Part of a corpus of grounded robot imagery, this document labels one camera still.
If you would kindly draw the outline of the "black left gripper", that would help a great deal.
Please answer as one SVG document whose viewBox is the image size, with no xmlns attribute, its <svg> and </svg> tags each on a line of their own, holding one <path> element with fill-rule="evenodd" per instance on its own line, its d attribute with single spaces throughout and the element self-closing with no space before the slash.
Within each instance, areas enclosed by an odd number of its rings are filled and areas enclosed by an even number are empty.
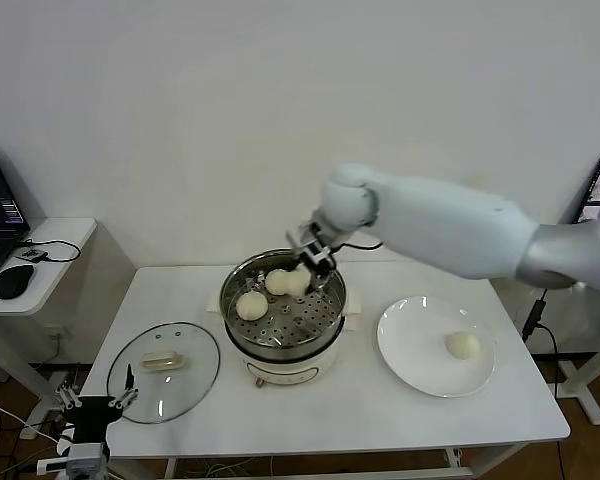
<svg viewBox="0 0 600 480">
<path fill-rule="evenodd" d="M 122 417 L 122 408 L 128 408 L 137 398 L 135 376 L 127 365 L 123 393 L 112 396 L 78 396 L 72 386 L 61 383 L 55 390 L 63 408 L 67 410 L 67 422 L 73 425 L 74 443 L 105 443 L 108 426 Z"/>
</svg>

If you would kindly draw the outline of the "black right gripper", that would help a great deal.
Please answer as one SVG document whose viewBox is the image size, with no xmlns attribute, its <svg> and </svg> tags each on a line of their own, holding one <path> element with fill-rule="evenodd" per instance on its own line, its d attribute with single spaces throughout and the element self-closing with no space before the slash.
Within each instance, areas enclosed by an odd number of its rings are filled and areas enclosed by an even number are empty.
<svg viewBox="0 0 600 480">
<path fill-rule="evenodd" d="M 337 247 L 338 235 L 319 225 L 303 223 L 286 232 L 286 239 L 300 263 L 309 272 L 308 291 L 322 289 L 336 271 L 331 255 Z"/>
</svg>

